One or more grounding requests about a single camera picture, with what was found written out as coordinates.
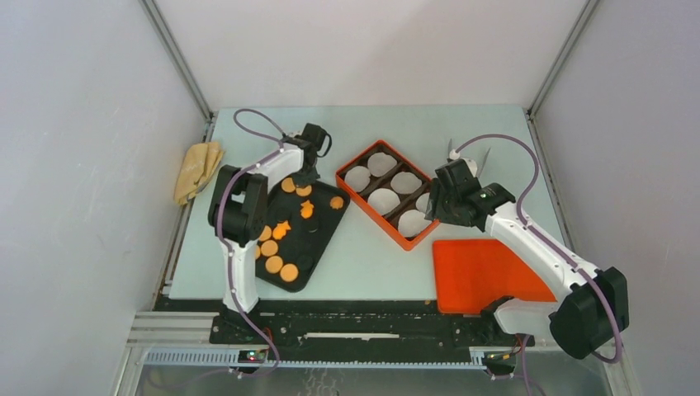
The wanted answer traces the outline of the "orange cookie box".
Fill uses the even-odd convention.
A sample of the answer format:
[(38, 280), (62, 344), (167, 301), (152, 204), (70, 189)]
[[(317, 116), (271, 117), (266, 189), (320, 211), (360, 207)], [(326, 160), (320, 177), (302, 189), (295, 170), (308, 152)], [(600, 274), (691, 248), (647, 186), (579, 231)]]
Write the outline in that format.
[(405, 251), (413, 250), (438, 225), (424, 219), (430, 177), (384, 140), (335, 172), (337, 185)]

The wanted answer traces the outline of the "black cookie tray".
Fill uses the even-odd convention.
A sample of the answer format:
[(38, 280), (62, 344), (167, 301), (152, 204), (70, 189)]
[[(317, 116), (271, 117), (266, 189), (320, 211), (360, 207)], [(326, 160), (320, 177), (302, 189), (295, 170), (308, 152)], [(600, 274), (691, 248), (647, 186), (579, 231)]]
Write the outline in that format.
[[(281, 279), (279, 272), (270, 274), (265, 270), (267, 257), (261, 255), (258, 260), (255, 260), (256, 277), (282, 290), (295, 293), (306, 287), (319, 265), (345, 215), (349, 204), (349, 195), (336, 186), (316, 181), (312, 184), (313, 191), (309, 196), (299, 197), (296, 193), (284, 192), (281, 189), (282, 181), (272, 188), (268, 197), (265, 225), (269, 225), (273, 229), (278, 223), (288, 220), (291, 231), (282, 240), (271, 238), (277, 242), (279, 247), (275, 256), (281, 257), (285, 265), (288, 263), (296, 264), (298, 256), (308, 255), (314, 258), (315, 264), (311, 271), (300, 272), (296, 280), (287, 283)], [(330, 200), (335, 196), (341, 196), (345, 200), (345, 206), (341, 210), (333, 210), (329, 206)], [(315, 206), (314, 214), (311, 217), (319, 221), (319, 229), (315, 233), (307, 233), (302, 226), (304, 219), (300, 217), (300, 204), (306, 200), (310, 200)]]

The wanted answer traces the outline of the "black sandwich cookie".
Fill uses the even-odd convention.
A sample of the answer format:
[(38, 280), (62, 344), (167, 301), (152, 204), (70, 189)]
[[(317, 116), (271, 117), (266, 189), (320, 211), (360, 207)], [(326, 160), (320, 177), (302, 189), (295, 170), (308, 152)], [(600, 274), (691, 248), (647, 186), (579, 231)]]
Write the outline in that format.
[(304, 219), (302, 221), (302, 226), (307, 233), (315, 233), (319, 229), (319, 221), (314, 218)]
[(300, 272), (311, 271), (314, 267), (315, 260), (308, 255), (300, 255), (296, 258), (296, 266)]

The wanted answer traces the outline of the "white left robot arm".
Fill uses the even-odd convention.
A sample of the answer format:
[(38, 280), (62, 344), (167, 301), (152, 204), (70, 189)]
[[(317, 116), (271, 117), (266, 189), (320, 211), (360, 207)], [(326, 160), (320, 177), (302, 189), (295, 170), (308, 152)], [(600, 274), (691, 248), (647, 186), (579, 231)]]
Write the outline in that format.
[(308, 124), (298, 135), (286, 136), (278, 148), (247, 167), (222, 167), (212, 196), (210, 216), (225, 258), (227, 309), (235, 311), (229, 333), (251, 343), (261, 332), (260, 320), (249, 312), (259, 300), (256, 289), (256, 246), (267, 218), (268, 193), (290, 178), (293, 191), (311, 192), (319, 180), (316, 163), (331, 145), (330, 134)]

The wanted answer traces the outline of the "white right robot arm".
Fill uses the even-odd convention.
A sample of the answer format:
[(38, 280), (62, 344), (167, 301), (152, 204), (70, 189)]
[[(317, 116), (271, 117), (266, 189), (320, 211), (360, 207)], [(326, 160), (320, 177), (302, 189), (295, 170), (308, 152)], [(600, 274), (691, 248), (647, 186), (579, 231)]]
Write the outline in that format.
[(553, 303), (507, 298), (480, 322), (480, 334), (500, 345), (512, 334), (548, 335), (569, 356), (608, 364), (623, 355), (629, 326), (627, 278), (602, 270), (554, 240), (498, 183), (482, 186), (467, 162), (452, 160), (431, 181), (427, 219), (477, 228), (501, 242), (544, 282)]

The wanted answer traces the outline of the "white paper cup liner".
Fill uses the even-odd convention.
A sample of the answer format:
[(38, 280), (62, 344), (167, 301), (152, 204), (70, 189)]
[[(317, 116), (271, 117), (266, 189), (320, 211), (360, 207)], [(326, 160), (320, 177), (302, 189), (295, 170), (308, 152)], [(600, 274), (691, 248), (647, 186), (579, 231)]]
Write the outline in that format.
[(367, 160), (367, 169), (373, 177), (382, 177), (397, 165), (397, 160), (388, 153), (377, 152)]
[(391, 189), (379, 188), (368, 196), (367, 203), (378, 215), (384, 216), (400, 204), (400, 197)]
[(400, 195), (410, 195), (418, 190), (423, 184), (423, 180), (412, 172), (398, 172), (391, 181), (390, 188)]
[(415, 201), (416, 210), (418, 210), (419, 212), (426, 215), (428, 213), (429, 202), (430, 202), (430, 193), (429, 192), (423, 193)]
[(371, 172), (367, 167), (356, 166), (347, 171), (344, 181), (352, 191), (361, 193), (371, 183)]
[(397, 229), (404, 238), (413, 238), (422, 233), (430, 224), (431, 220), (425, 218), (425, 214), (420, 210), (407, 210), (398, 220)]

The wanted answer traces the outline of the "small flower orange cookie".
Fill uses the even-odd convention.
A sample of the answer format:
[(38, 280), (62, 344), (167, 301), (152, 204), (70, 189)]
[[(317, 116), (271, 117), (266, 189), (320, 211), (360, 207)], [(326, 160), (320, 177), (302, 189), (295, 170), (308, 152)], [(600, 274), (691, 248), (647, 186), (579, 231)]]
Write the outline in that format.
[(335, 196), (330, 200), (329, 206), (333, 210), (341, 210), (345, 206), (345, 200), (341, 196)]

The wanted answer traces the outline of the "orange box lid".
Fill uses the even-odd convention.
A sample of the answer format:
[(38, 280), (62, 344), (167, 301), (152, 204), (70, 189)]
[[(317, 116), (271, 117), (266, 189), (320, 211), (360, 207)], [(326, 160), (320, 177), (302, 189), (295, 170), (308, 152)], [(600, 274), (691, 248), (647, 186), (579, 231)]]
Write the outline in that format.
[(556, 300), (544, 281), (497, 240), (437, 240), (432, 253), (437, 307), (443, 314), (478, 315), (504, 296)]

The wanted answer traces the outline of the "star orange cookie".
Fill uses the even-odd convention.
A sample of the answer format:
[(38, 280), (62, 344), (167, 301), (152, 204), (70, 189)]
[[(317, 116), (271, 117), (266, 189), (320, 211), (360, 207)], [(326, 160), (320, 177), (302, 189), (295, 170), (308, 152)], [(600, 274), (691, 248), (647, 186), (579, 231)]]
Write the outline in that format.
[(288, 220), (278, 223), (272, 229), (272, 237), (275, 240), (282, 240), (291, 231), (291, 226)]

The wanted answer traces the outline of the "yellow cloth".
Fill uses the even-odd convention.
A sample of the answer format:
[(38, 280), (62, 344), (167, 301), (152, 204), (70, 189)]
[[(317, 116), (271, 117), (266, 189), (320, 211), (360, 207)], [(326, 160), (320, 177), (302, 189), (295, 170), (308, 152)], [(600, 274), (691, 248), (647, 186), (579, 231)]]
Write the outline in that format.
[(187, 150), (173, 194), (178, 205), (185, 205), (207, 186), (224, 153), (217, 141), (193, 144)]

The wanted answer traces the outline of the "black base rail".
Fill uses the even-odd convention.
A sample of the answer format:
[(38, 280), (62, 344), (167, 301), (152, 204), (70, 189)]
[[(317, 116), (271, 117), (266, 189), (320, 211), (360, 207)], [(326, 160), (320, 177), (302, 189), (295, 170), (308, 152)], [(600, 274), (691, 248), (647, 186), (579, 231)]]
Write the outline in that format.
[(261, 300), (246, 318), (222, 308), (214, 345), (277, 348), (291, 363), (469, 364), (474, 352), (519, 350), (491, 309), (477, 315), (438, 311), (434, 300)]

